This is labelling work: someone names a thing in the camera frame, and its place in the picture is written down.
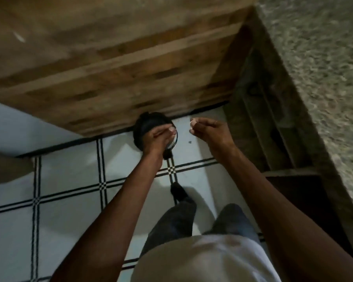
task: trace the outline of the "hand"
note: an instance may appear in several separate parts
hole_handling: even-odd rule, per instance
[[[225,158],[237,150],[227,123],[209,118],[193,118],[190,133],[205,141],[215,159],[223,164]]]
[[[143,136],[143,155],[153,155],[160,158],[162,165],[162,154],[167,145],[174,140],[176,132],[172,124],[165,124],[151,129]]]

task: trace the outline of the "black round object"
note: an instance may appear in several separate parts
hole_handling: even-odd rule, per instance
[[[162,113],[158,113],[158,112],[154,112],[154,113],[142,113],[140,115],[140,117],[137,119],[135,126],[133,128],[133,139],[134,139],[134,143],[135,146],[140,149],[141,151],[143,151],[144,149],[144,145],[143,145],[143,136],[150,131],[152,128],[157,127],[157,126],[161,126],[164,124],[172,124],[173,127],[174,124],[173,122],[166,117],[164,114]],[[175,144],[177,143],[177,139],[178,139],[178,134],[176,135],[176,138],[174,140],[174,143],[169,146],[169,148],[167,148],[164,152],[164,158],[167,157],[171,157],[171,149],[175,146]]]

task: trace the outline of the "speckled countertop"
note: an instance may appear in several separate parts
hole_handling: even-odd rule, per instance
[[[260,0],[257,11],[353,201],[353,0]]]

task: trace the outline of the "fingernail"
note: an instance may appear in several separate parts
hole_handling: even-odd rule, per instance
[[[193,126],[196,124],[196,120],[195,119],[192,119],[192,121],[190,122],[190,125],[191,125],[191,129],[193,129]]]

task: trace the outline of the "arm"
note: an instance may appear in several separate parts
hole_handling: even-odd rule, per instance
[[[170,125],[143,137],[143,157],[123,187],[82,235],[50,281],[116,281],[140,211],[162,165],[162,153],[174,138]]]
[[[353,258],[290,203],[235,146],[226,123],[196,118],[191,133],[206,141],[228,171],[292,281],[353,281]]]

